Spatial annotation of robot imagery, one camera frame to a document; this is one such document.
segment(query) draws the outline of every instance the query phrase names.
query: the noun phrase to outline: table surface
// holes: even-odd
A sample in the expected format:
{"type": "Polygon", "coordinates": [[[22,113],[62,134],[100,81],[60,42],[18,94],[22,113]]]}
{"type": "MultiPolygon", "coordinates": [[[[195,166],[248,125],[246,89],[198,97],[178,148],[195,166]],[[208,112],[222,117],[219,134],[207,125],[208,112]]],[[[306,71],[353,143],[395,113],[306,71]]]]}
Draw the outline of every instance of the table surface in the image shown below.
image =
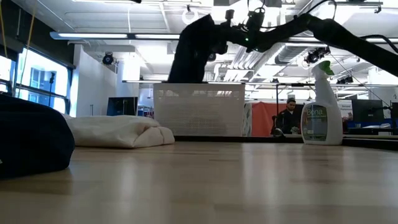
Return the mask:
{"type": "Polygon", "coordinates": [[[398,223],[398,154],[303,144],[78,148],[0,182],[1,223],[398,223]]]}

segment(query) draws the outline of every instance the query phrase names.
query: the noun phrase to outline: white cloth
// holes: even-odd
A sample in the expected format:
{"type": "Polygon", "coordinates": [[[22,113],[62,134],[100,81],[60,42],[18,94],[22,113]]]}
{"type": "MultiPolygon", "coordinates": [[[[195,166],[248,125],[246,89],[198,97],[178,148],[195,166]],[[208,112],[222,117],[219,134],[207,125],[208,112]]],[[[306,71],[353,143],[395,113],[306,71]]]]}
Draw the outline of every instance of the white cloth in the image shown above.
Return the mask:
{"type": "Polygon", "coordinates": [[[76,146],[132,149],[173,144],[170,129],[142,116],[65,117],[76,146]]]}

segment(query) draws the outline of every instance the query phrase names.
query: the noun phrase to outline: spray bottle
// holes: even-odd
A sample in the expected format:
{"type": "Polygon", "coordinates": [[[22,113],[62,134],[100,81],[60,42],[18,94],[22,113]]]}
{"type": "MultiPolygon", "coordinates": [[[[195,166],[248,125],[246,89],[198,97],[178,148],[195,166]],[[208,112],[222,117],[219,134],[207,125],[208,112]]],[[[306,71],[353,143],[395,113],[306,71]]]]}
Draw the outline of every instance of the spray bottle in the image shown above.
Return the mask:
{"type": "Polygon", "coordinates": [[[304,106],[301,119],[305,144],[341,145],[343,123],[337,100],[328,82],[334,75],[330,62],[324,61],[312,69],[315,77],[315,102],[304,106]]]}

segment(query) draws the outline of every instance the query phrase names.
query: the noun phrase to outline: ceiling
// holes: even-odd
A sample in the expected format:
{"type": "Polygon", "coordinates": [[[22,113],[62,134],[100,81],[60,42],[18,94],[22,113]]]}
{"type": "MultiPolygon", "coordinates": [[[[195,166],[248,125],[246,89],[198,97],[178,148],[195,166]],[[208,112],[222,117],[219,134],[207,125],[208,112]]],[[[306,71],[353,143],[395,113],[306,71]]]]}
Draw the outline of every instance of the ceiling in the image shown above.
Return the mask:
{"type": "MultiPolygon", "coordinates": [[[[33,0],[13,0],[27,12],[32,12],[33,0]]],[[[277,25],[289,21],[296,15],[309,0],[295,0],[294,5],[283,7],[283,10],[275,8],[267,9],[266,21],[268,24],[277,25]]],[[[213,6],[213,0],[202,0],[201,6],[192,5],[192,10],[198,16],[211,14],[215,22],[223,21],[225,10],[234,9],[235,22],[241,22],[247,14],[247,2],[240,0],[230,6],[213,6]]],[[[250,0],[251,8],[261,5],[258,0],[250,0]]],[[[374,7],[349,7],[338,6],[336,20],[343,24],[348,30],[356,35],[382,34],[388,37],[398,37],[398,4],[388,4],[379,14],[375,14],[374,7]]],[[[183,13],[186,9],[184,3],[180,5],[167,4],[167,2],[155,2],[152,4],[110,4],[103,2],[81,2],[72,0],[38,0],[36,17],[58,32],[133,32],[133,33],[180,33],[186,26],[183,20],[183,13]]],[[[189,12],[186,18],[192,18],[189,12]]],[[[333,14],[333,8],[322,6],[314,11],[314,15],[326,18],[333,14]]],[[[141,75],[144,79],[154,80],[167,78],[170,71],[173,51],[177,42],[171,41],[140,41],[140,40],[96,40],[85,44],[87,53],[97,60],[102,60],[105,51],[113,51],[118,60],[123,60],[128,55],[128,50],[120,52],[117,49],[134,48],[142,56],[145,65],[142,66],[141,75]]],[[[251,81],[269,82],[271,78],[278,78],[280,82],[313,82],[308,79],[308,69],[303,65],[303,56],[312,47],[301,48],[275,48],[279,55],[289,53],[286,58],[288,64],[283,66],[275,64],[272,58],[272,49],[264,54],[254,52],[251,55],[244,53],[244,48],[238,45],[229,44],[228,53],[218,55],[215,62],[206,66],[210,79],[229,81],[251,81]]],[[[336,74],[344,75],[345,68],[354,68],[353,75],[362,83],[367,82],[368,65],[363,60],[358,60],[354,55],[344,50],[331,49],[331,55],[325,59],[331,60],[332,69],[336,74]]]]}

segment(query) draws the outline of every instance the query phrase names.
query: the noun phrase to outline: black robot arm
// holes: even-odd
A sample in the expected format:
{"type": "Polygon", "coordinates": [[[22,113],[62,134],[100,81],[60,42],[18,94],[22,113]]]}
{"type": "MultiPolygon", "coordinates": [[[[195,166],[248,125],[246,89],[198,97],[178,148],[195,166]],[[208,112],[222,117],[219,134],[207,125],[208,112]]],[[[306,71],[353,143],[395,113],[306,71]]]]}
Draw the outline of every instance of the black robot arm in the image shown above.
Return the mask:
{"type": "Polygon", "coordinates": [[[306,30],[312,31],[314,37],[325,44],[347,50],[398,77],[397,54],[356,37],[333,19],[322,20],[303,14],[271,31],[261,32],[259,29],[242,30],[239,26],[215,25],[210,15],[207,15],[187,26],[181,33],[169,82],[200,83],[209,54],[225,53],[227,41],[246,47],[247,52],[265,52],[274,44],[306,30]]]}

